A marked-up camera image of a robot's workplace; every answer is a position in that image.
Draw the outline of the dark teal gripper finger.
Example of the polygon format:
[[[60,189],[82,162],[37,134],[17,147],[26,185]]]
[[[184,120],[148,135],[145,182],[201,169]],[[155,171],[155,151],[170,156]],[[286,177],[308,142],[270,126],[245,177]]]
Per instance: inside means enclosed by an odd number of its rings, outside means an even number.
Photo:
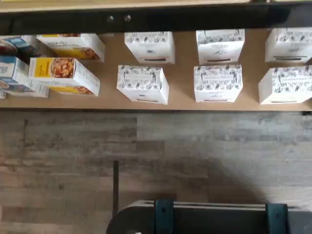
[[[282,203],[265,204],[267,233],[290,234],[288,205]]]
[[[158,199],[155,201],[155,233],[174,233],[174,201]]]

